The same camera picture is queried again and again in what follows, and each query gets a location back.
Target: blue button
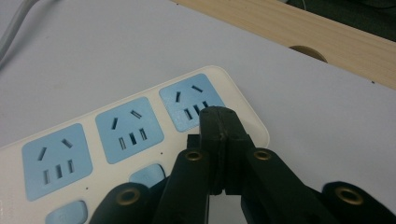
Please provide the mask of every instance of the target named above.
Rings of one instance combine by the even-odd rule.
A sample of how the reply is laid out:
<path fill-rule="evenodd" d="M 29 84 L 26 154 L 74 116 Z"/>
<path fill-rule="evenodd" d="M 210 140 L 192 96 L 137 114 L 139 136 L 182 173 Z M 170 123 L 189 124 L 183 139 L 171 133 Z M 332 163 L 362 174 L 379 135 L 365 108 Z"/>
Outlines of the blue button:
<path fill-rule="evenodd" d="M 165 178 L 163 168 L 159 164 L 152 164 L 132 174 L 129 182 L 146 185 L 151 188 Z"/>
<path fill-rule="evenodd" d="M 87 205 L 83 201 L 76 201 L 49 213 L 46 224 L 83 224 L 87 218 Z"/>

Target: wooden board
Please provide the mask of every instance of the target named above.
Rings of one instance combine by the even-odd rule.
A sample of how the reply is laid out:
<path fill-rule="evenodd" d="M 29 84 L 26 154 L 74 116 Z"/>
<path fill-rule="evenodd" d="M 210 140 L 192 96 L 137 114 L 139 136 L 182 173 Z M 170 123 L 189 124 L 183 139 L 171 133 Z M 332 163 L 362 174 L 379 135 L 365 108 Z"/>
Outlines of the wooden board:
<path fill-rule="evenodd" d="M 173 0 L 396 90 L 396 43 L 276 0 Z"/>

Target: gray cable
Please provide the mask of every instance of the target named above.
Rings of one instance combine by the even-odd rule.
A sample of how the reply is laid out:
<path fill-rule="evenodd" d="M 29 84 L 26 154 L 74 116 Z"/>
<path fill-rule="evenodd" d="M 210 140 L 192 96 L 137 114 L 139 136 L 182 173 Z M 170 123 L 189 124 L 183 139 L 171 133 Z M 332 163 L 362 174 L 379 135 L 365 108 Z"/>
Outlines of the gray cable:
<path fill-rule="evenodd" d="M 12 18 L 6 31 L 0 39 L 0 62 L 6 55 L 6 52 L 12 43 L 12 40 L 20 29 L 22 22 L 26 17 L 27 13 L 29 12 L 30 8 L 38 1 L 39 0 L 23 0 L 21 5 L 18 7 L 17 12 L 15 12 L 14 17 Z"/>

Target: power outlet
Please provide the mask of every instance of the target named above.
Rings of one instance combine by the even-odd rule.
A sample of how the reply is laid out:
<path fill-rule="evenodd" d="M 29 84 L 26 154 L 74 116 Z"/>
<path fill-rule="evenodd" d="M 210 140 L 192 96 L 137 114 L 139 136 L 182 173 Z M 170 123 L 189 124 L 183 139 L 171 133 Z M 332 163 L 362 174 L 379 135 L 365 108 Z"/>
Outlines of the power outlet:
<path fill-rule="evenodd" d="M 199 112 L 211 105 L 225 106 L 205 74 L 189 77 L 160 90 L 163 104 L 180 132 L 199 125 Z"/>
<path fill-rule="evenodd" d="M 96 117 L 107 162 L 122 161 L 163 140 L 163 131 L 148 98 L 140 97 Z"/>
<path fill-rule="evenodd" d="M 34 201 L 92 172 L 81 124 L 74 124 L 22 148 L 26 195 Z"/>

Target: brass ring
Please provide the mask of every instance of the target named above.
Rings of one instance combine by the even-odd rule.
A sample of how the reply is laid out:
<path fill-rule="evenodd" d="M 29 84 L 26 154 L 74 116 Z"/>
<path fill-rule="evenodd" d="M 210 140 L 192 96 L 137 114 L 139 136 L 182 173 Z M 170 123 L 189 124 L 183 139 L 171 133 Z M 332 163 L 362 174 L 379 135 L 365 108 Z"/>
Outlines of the brass ring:
<path fill-rule="evenodd" d="M 266 151 L 255 151 L 253 155 L 261 161 L 268 161 L 271 159 L 271 154 Z"/>
<path fill-rule="evenodd" d="M 124 189 L 117 195 L 119 205 L 129 205 L 137 202 L 140 198 L 140 191 L 136 188 Z"/>
<path fill-rule="evenodd" d="M 346 203 L 350 203 L 353 205 L 363 204 L 363 198 L 354 189 L 350 189 L 350 188 L 346 188 L 346 187 L 338 187 L 334 191 L 335 191 L 335 194 L 337 195 L 337 197 Z"/>
<path fill-rule="evenodd" d="M 190 152 L 186 153 L 185 156 L 186 156 L 186 159 L 189 161 L 198 161 L 203 157 L 201 152 L 198 152 L 198 151 L 190 151 Z"/>

